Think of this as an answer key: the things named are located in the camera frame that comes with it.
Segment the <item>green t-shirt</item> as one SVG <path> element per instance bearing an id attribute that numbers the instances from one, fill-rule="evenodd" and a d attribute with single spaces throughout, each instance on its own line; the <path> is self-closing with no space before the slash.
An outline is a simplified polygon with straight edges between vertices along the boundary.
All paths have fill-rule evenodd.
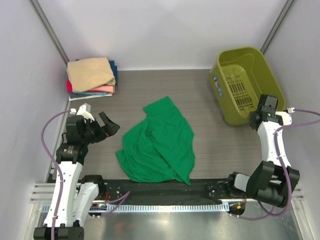
<path id="1" fill-rule="evenodd" d="M 176 180 L 190 185 L 195 166 L 194 132 L 168 96 L 143 108 L 145 119 L 122 137 L 115 154 L 127 177 L 138 183 Z"/>

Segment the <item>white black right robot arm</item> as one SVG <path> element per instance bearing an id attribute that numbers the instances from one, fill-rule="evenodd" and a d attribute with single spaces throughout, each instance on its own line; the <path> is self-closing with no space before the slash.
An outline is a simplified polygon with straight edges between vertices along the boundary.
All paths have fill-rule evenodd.
<path id="1" fill-rule="evenodd" d="M 278 98 L 262 94 L 257 109 L 249 113 L 249 124 L 259 136 L 262 161 L 251 175 L 233 172 L 225 192 L 231 198 L 246 197 L 284 208 L 300 180 L 300 172 L 292 168 L 285 151 L 283 129 L 292 125 L 291 114 L 277 111 Z"/>

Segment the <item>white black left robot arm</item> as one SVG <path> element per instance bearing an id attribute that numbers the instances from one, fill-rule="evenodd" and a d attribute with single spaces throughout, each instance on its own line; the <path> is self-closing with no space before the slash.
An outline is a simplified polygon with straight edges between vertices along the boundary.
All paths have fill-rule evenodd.
<path id="1" fill-rule="evenodd" d="M 94 200 L 107 194 L 101 175 L 79 178 L 90 144 L 99 143 L 117 133 L 120 126 L 104 112 L 100 126 L 91 114 L 91 106 L 82 104 L 68 111 L 62 143 L 51 160 L 57 170 L 53 196 L 41 227 L 33 232 L 35 240 L 82 240 L 84 225 Z"/>

